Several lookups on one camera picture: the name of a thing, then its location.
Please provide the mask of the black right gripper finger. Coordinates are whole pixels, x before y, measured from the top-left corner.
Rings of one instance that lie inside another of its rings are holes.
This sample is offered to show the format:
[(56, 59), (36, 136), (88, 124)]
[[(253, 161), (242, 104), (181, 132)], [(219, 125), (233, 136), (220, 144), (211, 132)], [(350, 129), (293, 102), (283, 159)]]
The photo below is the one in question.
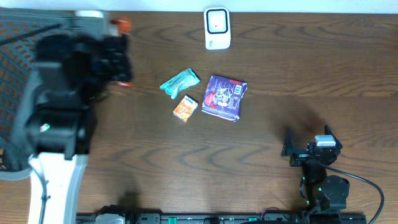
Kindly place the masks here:
[(282, 147), (281, 156), (291, 156), (294, 153), (292, 132), (289, 127), (285, 129), (285, 139)]
[(327, 124), (324, 127), (324, 135), (334, 136), (332, 130), (330, 129), (329, 125), (327, 125)]

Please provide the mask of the red chocolate bar wrapper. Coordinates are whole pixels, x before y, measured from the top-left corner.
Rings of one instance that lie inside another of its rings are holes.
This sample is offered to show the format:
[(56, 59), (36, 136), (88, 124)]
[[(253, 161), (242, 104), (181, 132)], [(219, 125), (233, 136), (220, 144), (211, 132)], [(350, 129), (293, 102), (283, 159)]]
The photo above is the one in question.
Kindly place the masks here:
[[(118, 34), (121, 37), (127, 38), (131, 30), (131, 21), (127, 17), (120, 17), (111, 21), (113, 25), (117, 27)], [(132, 88), (131, 81), (114, 81), (113, 85), (121, 88)]]

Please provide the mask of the purple snack packet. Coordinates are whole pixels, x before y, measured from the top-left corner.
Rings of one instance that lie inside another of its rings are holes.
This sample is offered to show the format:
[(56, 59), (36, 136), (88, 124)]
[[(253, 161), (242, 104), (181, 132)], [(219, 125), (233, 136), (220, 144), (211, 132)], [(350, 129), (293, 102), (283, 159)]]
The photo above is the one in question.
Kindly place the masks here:
[(212, 75), (203, 97), (202, 112), (236, 122), (240, 119), (240, 102), (247, 88), (246, 82)]

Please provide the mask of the green wet wipes pack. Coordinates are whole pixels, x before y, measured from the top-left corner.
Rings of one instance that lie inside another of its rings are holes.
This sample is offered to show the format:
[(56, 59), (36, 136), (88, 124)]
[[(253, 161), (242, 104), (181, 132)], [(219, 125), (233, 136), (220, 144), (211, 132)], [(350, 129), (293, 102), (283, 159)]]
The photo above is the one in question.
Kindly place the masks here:
[(170, 95), (171, 99), (175, 99), (178, 94), (191, 86), (200, 82), (199, 77), (191, 68), (182, 70), (178, 75), (161, 84), (160, 89)]

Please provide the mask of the orange tissue pack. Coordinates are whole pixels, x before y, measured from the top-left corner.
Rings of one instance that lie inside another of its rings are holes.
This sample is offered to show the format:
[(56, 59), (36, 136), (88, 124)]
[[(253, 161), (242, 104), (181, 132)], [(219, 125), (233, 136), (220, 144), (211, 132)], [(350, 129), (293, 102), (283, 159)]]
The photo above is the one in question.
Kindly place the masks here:
[(186, 123), (194, 111), (198, 108), (198, 102), (188, 95), (185, 95), (177, 107), (173, 110), (174, 116)]

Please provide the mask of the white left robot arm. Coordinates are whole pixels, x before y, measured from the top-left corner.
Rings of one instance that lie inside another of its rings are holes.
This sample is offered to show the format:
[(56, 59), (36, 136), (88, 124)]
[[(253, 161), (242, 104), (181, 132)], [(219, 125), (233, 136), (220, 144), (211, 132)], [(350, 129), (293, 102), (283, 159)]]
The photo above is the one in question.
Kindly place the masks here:
[(97, 118), (95, 105), (112, 82), (129, 83), (131, 21), (78, 11), (72, 34), (35, 45), (41, 85), (25, 123), (31, 150), (29, 223), (75, 223), (81, 180)]

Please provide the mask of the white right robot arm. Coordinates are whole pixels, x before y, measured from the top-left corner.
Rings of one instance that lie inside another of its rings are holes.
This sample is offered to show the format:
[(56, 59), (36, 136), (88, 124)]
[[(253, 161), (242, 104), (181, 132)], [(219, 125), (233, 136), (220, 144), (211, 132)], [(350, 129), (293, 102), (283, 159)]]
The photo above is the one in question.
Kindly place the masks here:
[(300, 192), (310, 209), (339, 212), (346, 208), (349, 182), (337, 175), (328, 175), (326, 170), (337, 160), (343, 145), (328, 126), (324, 131), (323, 135), (315, 136), (315, 141), (308, 143), (306, 149), (297, 149), (292, 132), (287, 129), (281, 155), (290, 158), (291, 167), (302, 168)]

